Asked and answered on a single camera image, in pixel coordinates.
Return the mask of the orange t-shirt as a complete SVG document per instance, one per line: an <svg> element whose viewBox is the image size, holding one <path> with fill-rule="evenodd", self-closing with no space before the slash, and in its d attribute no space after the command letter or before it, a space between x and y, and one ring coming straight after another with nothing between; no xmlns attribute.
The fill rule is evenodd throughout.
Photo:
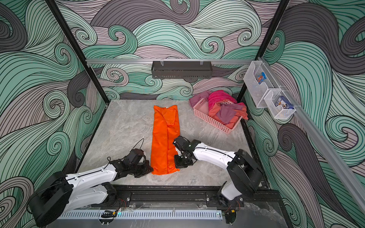
<svg viewBox="0 0 365 228"><path fill-rule="evenodd" d="M174 156L177 151L173 142L180 135L178 107L154 106L154 127L151 148L153 175L167 175L180 171Z"/></svg>

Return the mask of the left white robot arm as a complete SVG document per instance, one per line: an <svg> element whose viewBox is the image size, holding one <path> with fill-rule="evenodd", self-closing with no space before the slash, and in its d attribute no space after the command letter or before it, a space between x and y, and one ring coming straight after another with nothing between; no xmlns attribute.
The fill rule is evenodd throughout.
<svg viewBox="0 0 365 228"><path fill-rule="evenodd" d="M128 175L143 177L154 169L144 151L132 149L121 159L81 173L52 174L29 198L28 207L38 227L44 227L63 213L84 206L113 207L123 202L112 182Z"/></svg>

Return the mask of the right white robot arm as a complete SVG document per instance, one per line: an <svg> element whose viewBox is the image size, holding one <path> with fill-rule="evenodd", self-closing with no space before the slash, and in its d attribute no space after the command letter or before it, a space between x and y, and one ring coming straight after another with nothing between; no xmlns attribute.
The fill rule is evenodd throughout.
<svg viewBox="0 0 365 228"><path fill-rule="evenodd" d="M257 193L263 178L262 169L246 151L224 151L199 140L189 141L183 136L175 138L173 145L177 151L174 162L178 169L192 166L196 161L204 161L228 172L230 180L224 182L212 197L221 206L229 207L237 197L253 198Z"/></svg>

